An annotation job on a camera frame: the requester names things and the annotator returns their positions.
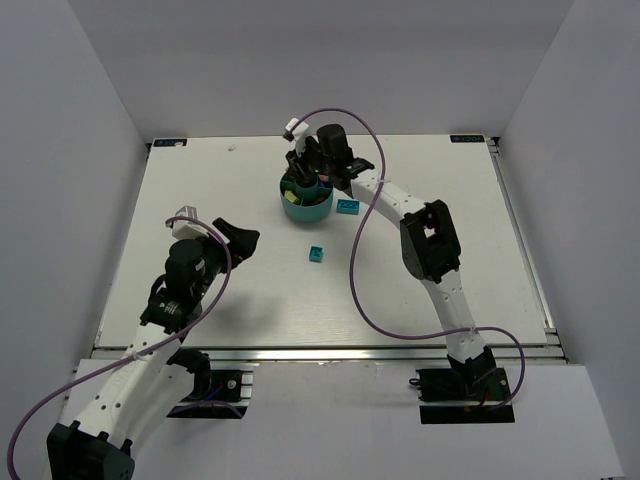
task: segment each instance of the blue lego brick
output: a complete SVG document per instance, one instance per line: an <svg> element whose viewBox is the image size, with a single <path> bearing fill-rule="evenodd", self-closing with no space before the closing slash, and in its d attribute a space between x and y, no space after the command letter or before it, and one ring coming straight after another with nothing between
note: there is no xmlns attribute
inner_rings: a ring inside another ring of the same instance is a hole
<svg viewBox="0 0 640 480"><path fill-rule="evenodd" d="M336 212L357 215L360 211L360 202L357 200L338 200Z"/></svg>
<svg viewBox="0 0 640 480"><path fill-rule="evenodd" d="M320 263L322 262L323 255L324 253L322 253L321 247L311 247L311 251L309 252L309 261Z"/></svg>

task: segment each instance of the teal bowl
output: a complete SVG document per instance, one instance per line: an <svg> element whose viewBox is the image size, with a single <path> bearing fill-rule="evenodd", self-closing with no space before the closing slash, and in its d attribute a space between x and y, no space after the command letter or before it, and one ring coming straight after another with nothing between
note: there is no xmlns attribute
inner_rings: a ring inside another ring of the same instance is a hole
<svg viewBox="0 0 640 480"><path fill-rule="evenodd" d="M280 200L290 218L298 222L317 222L331 212L333 184L318 180L312 187L301 187L292 177L284 175L280 180Z"/></svg>

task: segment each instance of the teal block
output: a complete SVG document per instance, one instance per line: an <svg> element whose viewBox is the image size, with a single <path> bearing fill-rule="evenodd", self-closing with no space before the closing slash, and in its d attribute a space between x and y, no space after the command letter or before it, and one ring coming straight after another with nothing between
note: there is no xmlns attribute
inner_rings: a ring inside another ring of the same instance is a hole
<svg viewBox="0 0 640 480"><path fill-rule="evenodd" d="M322 262L322 256L324 253L322 252L321 247L311 247L311 251L309 252L309 261L320 263Z"/></svg>
<svg viewBox="0 0 640 480"><path fill-rule="evenodd" d="M357 200L338 200L336 212L347 213L349 215L358 215L360 212L360 202Z"/></svg>

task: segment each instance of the cable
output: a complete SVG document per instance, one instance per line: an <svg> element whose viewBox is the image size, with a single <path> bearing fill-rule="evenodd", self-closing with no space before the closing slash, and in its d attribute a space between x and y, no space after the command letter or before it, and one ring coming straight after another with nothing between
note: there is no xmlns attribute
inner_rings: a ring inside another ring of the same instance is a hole
<svg viewBox="0 0 640 480"><path fill-rule="evenodd" d="M373 328L376 332L378 332L378 333L380 333L382 335L385 335L387 337L397 338L397 339L400 339L400 340L413 340L413 341L415 341L415 340L429 340L429 339L432 339L432 338L444 337L444 336L453 335L453 334L456 334L456 333L471 332L473 330L475 330L475 331L493 331L493 332L499 332L499 333L502 333L503 335L506 335L507 337L509 337L511 339L511 341L513 341L513 343L515 344L516 348L518 349L518 352L520 353L520 365L521 365L521 367L520 367L520 378L518 379L518 383L516 384L516 387L513 389L513 392L511 392L511 395L509 395L505 400L503 400L499 404L497 404L497 405L495 405L493 407L486 407L486 408L500 408L500 407L508 404L511 400L513 400L513 398L520 391L520 388L522 387L522 383L524 382L524 371L525 371L525 356L524 356L524 350L522 348L522 345L520 344L518 339L515 336L513 336L511 333L509 333L508 331L504 330L503 328L499 328L499 327L473 327L473 328L456 328L456 329L453 329L453 330L445 330L443 332L430 333L430 334L426 334L426 335L400 335L400 334L397 334L397 333L389 332L389 331L384 330L383 328L379 327L378 325L373 323L373 321L368 317L368 315L364 311L364 308L362 307L362 304L360 303L360 299L358 298L358 293L356 291L356 284L355 284L356 253L358 251L358 244L360 243L360 237L362 237L362 231L364 230L364 226L366 225L367 220L369 220L369 217L371 216L371 213L375 209L376 203L378 202L378 198L380 198L380 195L382 194L382 189L384 188L384 180L385 180L385 175L387 173L387 159L385 157L382 145L380 144L380 140L378 140L378 136L375 134L373 129L367 124L367 122L365 122L358 115L356 115L353 112L350 112L349 110L345 110L344 108L328 107L328 108L319 108L317 110L313 110L313 111L307 113L306 115L303 115L302 118L300 118L300 120L298 120L289 131L290 132L295 131L295 129L298 128L298 125L300 125L307 118L309 118L309 117L311 117L311 116L313 116L313 115L315 115L317 113L322 113L322 112L344 113L345 115L348 115L348 116L356 119L358 122L360 122L360 124L367 130L369 135L371 135L371 138L373 138L373 141L375 142L376 147L378 147L378 153L380 154L380 162L382 164L382 168L380 170L380 183L378 185L378 189L376 190L376 193L373 196L373 199L371 200L371 204L369 205L369 208L367 209L366 213L364 214L362 222L360 222L360 226L358 227L358 231L356 232L356 237L355 237L355 239L353 241L353 247L351 248L351 258L349 259L349 287L351 288L351 296L353 297L353 302L355 303L355 306L358 309L358 312L360 313L360 316L367 323L367 325L369 325L371 328Z"/></svg>
<svg viewBox="0 0 640 480"><path fill-rule="evenodd" d="M190 403L189 405L185 405L184 407L175 407L173 410L171 410L169 412L169 415L175 415L176 413L181 413L184 412L186 410L191 410L192 408L198 408L198 407L225 407L228 408L229 410L231 410L236 417L238 418L243 418L244 415L242 414L242 412L240 412L240 410L238 410L236 407L234 407L233 405L231 405L230 403L227 402L223 402L222 400L203 400L201 402L196 402L196 403Z"/></svg>
<svg viewBox="0 0 640 480"><path fill-rule="evenodd" d="M27 412L27 414L22 418L22 420L20 420L20 422L18 423L18 426L16 427L15 431L13 432L13 435L11 435L11 440L9 441L9 447L7 449L7 469L9 470L9 475L11 476L11 478L13 480L20 480L20 477L18 476L18 472L16 471L15 459L14 459L16 444L18 442L18 437L20 436L20 433L24 429L24 427L27 424L27 422L31 419L31 417L33 417L33 415L38 410L40 410L43 406L45 406L51 400L56 398L58 395L61 395L62 393L66 392L67 390L70 390L71 388L75 387L76 385L80 385L81 383L84 383L87 380L91 380L92 378L97 377L98 375L102 375L103 373L106 373L106 372L108 372L110 370L114 370L116 368L128 365L129 363L133 362L138 357L147 355L147 354L149 354L149 353L151 353L151 352L153 352L153 351L155 351L155 350L157 350L159 348L162 348L165 345L173 342L174 340L177 340L177 339L180 339L180 338L184 338L193 328L195 328L196 325L198 325L202 320L204 320L204 318L207 315L209 315L209 313L211 313L211 310L213 310L213 307L216 306L216 304L220 300L220 297L222 297L222 294L224 293L224 291L227 288L227 285L229 284L229 279L231 278L231 270L233 268L233 260L232 260L232 257L231 257L231 252L229 251L229 247L227 247L227 245L224 243L224 240L218 234L218 232L216 232L213 228L211 228L206 223L201 222L200 220L196 220L194 218L189 218L189 217L176 216L176 217L171 217L171 218L167 219L165 223L169 224L169 223L173 223L173 222L178 221L178 220L184 220L184 221L187 221L187 222L191 222L191 223L194 223L194 224L199 225L200 227L204 228L207 231L207 233L209 235L211 235L224 248L225 255L227 256L227 273L226 273L226 275L224 277L224 281L222 282L222 286L220 287L220 290L218 291L217 295L215 296L215 298L213 299L211 304L209 304L209 306L204 309L204 311L200 314L200 316L198 318L196 318L191 324L189 324L188 326L186 326L185 328L183 328L179 332L171 335L170 337L167 337L166 339L164 339L161 342L156 343L155 345L151 345L150 347L147 347L144 350L140 350L136 354L135 358L134 358L134 356L124 357L124 358L122 358L122 359L120 359L120 360L118 360L116 362L113 362L113 363L107 365L106 367L102 367L102 368L96 370L95 372L92 372L92 373L90 373L88 375L85 375L84 377L80 377L80 378L74 380L73 382L70 382L70 383L66 384L63 387L60 387L58 390L50 393L49 395L44 397L42 400L40 400L38 403L36 403L33 406L33 408L31 408L31 410L29 410ZM229 405L228 408L231 408L232 410L235 410L235 408L232 407L231 405Z"/></svg>

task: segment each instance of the black bracket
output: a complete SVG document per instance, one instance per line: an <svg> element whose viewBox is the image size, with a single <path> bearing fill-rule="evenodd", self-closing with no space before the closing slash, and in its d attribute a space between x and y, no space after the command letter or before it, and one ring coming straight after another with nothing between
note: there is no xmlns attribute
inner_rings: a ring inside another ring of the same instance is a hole
<svg viewBox="0 0 640 480"><path fill-rule="evenodd" d="M427 236L425 229L434 233ZM440 283L443 275L460 267L462 249L449 207L442 200L406 214L400 220L400 242L404 265L418 280Z"/></svg>
<svg viewBox="0 0 640 480"><path fill-rule="evenodd" d="M457 372L447 368L418 370L419 378L409 384L416 387L422 424L457 423L513 423L511 405L491 408L511 394L509 381L503 368L497 368L482 383L470 389Z"/></svg>
<svg viewBox="0 0 640 480"><path fill-rule="evenodd" d="M353 156L342 126L325 125L318 129L317 136L317 141L313 137L305 139L305 150L300 156L295 150L285 155L289 164L287 175L299 185L315 185L318 175L327 175L335 188L349 192L351 180L365 170L374 168L367 160ZM284 138L289 140L293 137L285 135Z"/></svg>
<svg viewBox="0 0 640 480"><path fill-rule="evenodd" d="M213 225L229 240L232 269L253 255L260 237L258 231L235 227L222 218ZM174 243L165 262L165 274L151 289L141 325L154 323L168 334L182 330L202 312L202 297L216 275L227 272L227 264L224 247L209 236Z"/></svg>
<svg viewBox="0 0 640 480"><path fill-rule="evenodd" d="M135 462L131 458L131 441L121 448L107 442L108 435L98 437L78 430L75 421L67 427L56 424L47 436L47 451L53 480L129 480Z"/></svg>

